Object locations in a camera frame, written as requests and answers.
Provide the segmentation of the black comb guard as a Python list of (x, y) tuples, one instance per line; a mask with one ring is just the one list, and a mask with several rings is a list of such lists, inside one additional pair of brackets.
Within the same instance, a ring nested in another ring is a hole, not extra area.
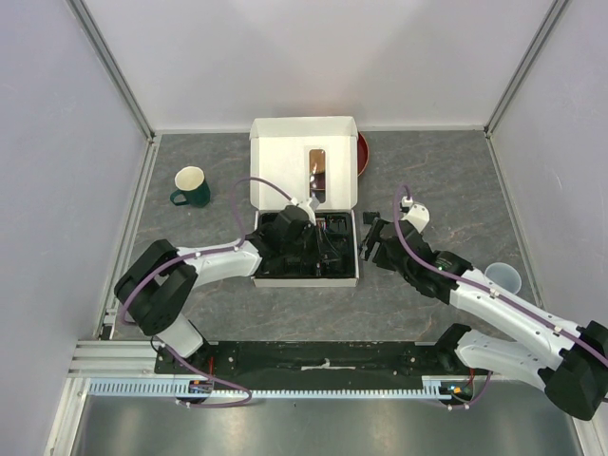
[(374, 221), (379, 218), (380, 218), (380, 213), (373, 212), (373, 211), (364, 212), (363, 217), (362, 217), (363, 223), (365, 225), (372, 225), (374, 223)]

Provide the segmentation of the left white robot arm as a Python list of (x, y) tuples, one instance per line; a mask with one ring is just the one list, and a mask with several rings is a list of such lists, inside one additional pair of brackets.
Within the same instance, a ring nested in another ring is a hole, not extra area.
[(209, 359), (206, 340), (182, 313), (191, 291), (226, 278), (254, 276), (299, 247), (314, 221), (314, 209), (306, 201), (285, 206), (273, 220), (231, 243), (197, 249), (157, 240), (114, 287), (121, 317), (129, 316), (142, 333), (173, 350), (186, 372), (201, 372)]

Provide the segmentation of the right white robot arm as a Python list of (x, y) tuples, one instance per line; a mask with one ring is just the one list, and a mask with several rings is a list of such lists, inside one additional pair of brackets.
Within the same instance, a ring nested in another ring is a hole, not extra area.
[(452, 326), (435, 350), (449, 374), (465, 366), (542, 390), (559, 409), (591, 420), (607, 400), (607, 329), (547, 313), (487, 278), (467, 260), (434, 251), (407, 220), (375, 218), (359, 248), (364, 260), (398, 273), (420, 295), (473, 314), (509, 336), (499, 341)]

